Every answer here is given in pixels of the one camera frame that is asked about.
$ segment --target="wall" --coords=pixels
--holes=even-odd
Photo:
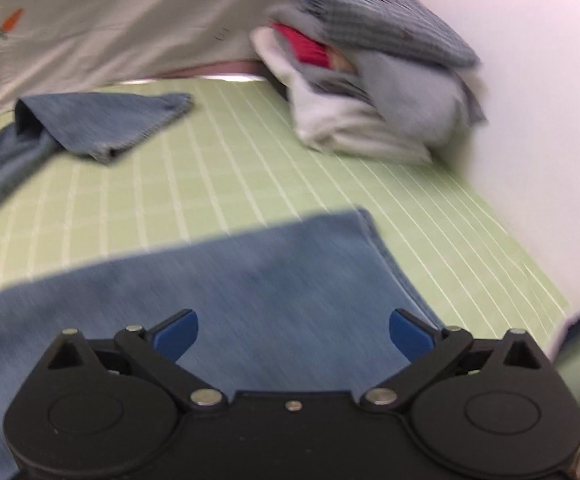
[[[580,0],[421,0],[482,59],[489,124],[442,155],[580,307]]]

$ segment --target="white garment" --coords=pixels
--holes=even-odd
[[[74,92],[254,59],[248,35],[276,0],[0,0],[0,112],[22,95]]]
[[[321,152],[374,156],[399,163],[431,161],[422,142],[391,131],[372,105],[352,97],[312,90],[286,59],[271,28],[256,28],[250,38],[259,57],[287,86],[294,131],[306,146]]]

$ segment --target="small screw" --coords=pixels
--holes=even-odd
[[[285,409],[289,412],[300,412],[303,409],[303,403],[300,400],[288,400],[285,403]]]
[[[365,398],[375,406],[386,406],[397,400],[398,396],[389,388],[372,388],[365,394]]]
[[[197,406],[215,406],[223,400],[223,394],[213,388],[201,388],[192,392],[190,400]]]

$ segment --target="pile of clothes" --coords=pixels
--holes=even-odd
[[[455,73],[478,56],[418,0],[284,0],[267,16],[252,42],[307,146],[420,164],[484,120]]]

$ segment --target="red cloth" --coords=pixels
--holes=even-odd
[[[311,40],[305,34],[298,30],[281,23],[272,23],[273,27],[281,32],[285,39],[290,43],[294,57],[301,63],[323,66],[330,68],[329,57],[327,56],[326,46]]]

